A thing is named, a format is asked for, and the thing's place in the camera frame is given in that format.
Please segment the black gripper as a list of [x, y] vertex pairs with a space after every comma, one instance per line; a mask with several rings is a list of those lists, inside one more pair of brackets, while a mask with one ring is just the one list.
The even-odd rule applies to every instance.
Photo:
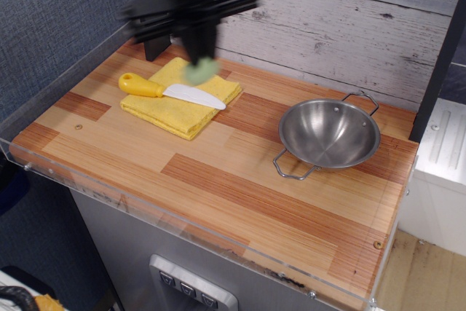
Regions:
[[[191, 64], [216, 57], [217, 24], [220, 19], [248, 11], [257, 0], [132, 0], [120, 14], [130, 21], [136, 42], [159, 36], [181, 35]], [[193, 29], [201, 26], [200, 41]]]

